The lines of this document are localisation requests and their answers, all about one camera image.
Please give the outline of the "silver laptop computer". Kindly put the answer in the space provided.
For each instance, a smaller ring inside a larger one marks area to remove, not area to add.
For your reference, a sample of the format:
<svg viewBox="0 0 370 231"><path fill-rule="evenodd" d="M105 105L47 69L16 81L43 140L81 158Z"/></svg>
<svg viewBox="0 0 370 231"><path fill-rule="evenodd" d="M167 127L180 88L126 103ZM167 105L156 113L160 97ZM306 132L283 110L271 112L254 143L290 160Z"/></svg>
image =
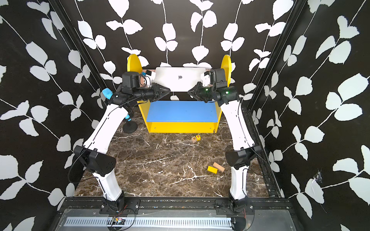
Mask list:
<svg viewBox="0 0 370 231"><path fill-rule="evenodd" d="M157 67L153 82L172 92L187 92L201 82L205 72L201 67Z"/></svg>

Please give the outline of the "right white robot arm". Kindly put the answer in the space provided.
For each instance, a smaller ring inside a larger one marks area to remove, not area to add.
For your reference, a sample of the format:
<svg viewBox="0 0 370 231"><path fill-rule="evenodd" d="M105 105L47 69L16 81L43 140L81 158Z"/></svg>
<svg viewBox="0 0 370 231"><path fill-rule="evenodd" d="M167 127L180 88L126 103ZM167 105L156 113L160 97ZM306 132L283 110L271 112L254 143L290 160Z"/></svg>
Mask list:
<svg viewBox="0 0 370 231"><path fill-rule="evenodd" d="M231 188L229 190L229 207L233 213L244 208L251 208L247 197L247 175L251 161L255 158L255 142L252 139L242 110L241 98L235 87L229 87L224 69L212 69L204 73L210 83L206 87L202 82L188 91L188 94L198 101L215 102L221 108L228 123L233 151L227 151L225 157L231 166Z"/></svg>

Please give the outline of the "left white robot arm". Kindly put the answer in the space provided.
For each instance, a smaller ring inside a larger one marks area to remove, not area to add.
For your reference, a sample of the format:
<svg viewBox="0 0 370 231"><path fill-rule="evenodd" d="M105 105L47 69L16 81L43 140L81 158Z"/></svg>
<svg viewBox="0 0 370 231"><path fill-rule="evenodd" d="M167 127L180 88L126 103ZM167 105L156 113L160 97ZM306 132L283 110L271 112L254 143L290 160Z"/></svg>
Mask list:
<svg viewBox="0 0 370 231"><path fill-rule="evenodd" d="M124 192L115 175L117 161L107 155L108 147L121 122L125 122L123 127L127 133L136 131L137 124L132 121L133 107L139 101L155 102L170 93L169 88L153 82L155 76L155 72L150 70L125 72L116 91L103 89L102 93L108 100L103 118L87 141L73 150L76 160L97 179L105 199L104 206L115 212L125 207Z"/></svg>

